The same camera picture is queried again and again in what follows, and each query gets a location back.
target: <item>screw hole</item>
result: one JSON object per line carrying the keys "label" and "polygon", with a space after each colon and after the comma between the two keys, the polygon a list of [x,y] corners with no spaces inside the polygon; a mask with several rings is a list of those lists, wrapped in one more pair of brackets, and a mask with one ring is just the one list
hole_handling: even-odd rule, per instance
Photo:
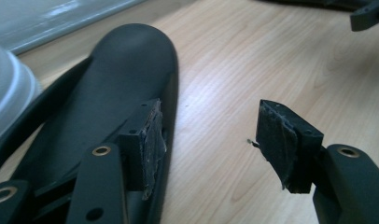
{"label": "screw hole", "polygon": [[358,154],[358,152],[356,152],[355,150],[350,149],[350,148],[339,148],[338,152],[341,153],[342,155],[344,155],[346,157],[350,157],[350,158],[358,158],[360,156],[360,154]]}
{"label": "screw hole", "polygon": [[0,203],[10,199],[18,191],[15,187],[5,187],[0,189]]}
{"label": "screw hole", "polygon": [[104,156],[104,155],[108,154],[110,151],[111,151],[110,147],[98,147],[98,148],[94,149],[91,152],[91,154],[93,154],[94,156]]}
{"label": "screw hole", "polygon": [[93,208],[91,211],[88,212],[86,218],[89,221],[96,221],[100,219],[102,216],[103,216],[102,208]]}

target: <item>flip-flop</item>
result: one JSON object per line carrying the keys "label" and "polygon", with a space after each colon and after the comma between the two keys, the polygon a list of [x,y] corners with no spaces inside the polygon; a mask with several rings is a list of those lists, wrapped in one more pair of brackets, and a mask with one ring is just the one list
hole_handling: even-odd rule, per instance
{"label": "flip-flop", "polygon": [[[114,155],[117,149],[117,155],[122,155],[122,161],[117,161],[122,162],[122,169],[117,174],[123,175],[118,180],[124,182],[121,194],[126,197],[128,211],[127,216],[122,212],[124,219],[130,223],[158,222],[175,127],[177,74],[174,46],[161,31],[143,24],[113,30],[88,59],[35,99],[2,136],[0,168],[44,123],[11,180],[0,185],[28,182],[35,203],[21,207],[35,207],[29,217],[33,222],[73,222],[70,217],[82,217],[82,211],[70,206],[84,203],[77,195],[94,192],[98,184],[114,183],[104,177],[116,171],[97,174],[103,169],[84,168],[85,161],[89,162],[88,151],[100,156],[110,150]],[[96,184],[80,189],[88,180]],[[98,197],[108,198],[109,193],[101,191]],[[103,218],[109,216],[109,208],[98,209],[83,215],[84,220],[107,223]]]}

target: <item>black object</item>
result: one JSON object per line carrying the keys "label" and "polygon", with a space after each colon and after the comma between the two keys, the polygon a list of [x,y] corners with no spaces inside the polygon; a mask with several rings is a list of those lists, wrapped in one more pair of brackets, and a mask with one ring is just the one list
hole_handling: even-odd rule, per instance
{"label": "black object", "polygon": [[284,4],[307,4],[354,11],[350,16],[352,31],[367,30],[379,23],[379,0],[270,0]]}
{"label": "black object", "polygon": [[[22,223],[26,208],[33,223],[159,222],[177,73],[173,44],[153,27],[124,25],[104,37],[2,136],[0,167],[44,123],[11,180],[0,185],[0,223]],[[23,193],[12,197],[6,186]]]}
{"label": "black object", "polygon": [[379,223],[379,169],[363,151],[321,146],[323,133],[289,108],[261,100],[257,144],[291,193],[309,193],[320,223]]}

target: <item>wooden table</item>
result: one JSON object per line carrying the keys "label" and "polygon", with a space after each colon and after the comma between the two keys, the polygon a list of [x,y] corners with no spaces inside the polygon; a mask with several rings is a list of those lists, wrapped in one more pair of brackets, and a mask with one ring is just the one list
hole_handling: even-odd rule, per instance
{"label": "wooden table", "polygon": [[179,58],[162,223],[317,223],[312,195],[282,190],[247,142],[260,99],[296,111],[325,134],[325,147],[358,147],[379,166],[379,25],[352,33],[347,12],[256,0],[150,0],[20,58],[46,87],[131,22],[164,31]]}

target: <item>white plastic container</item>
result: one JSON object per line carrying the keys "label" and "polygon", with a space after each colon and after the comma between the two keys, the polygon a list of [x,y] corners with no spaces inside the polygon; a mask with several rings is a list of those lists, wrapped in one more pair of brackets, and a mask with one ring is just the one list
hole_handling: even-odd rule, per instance
{"label": "white plastic container", "polygon": [[40,92],[30,69],[0,47],[0,136]]}

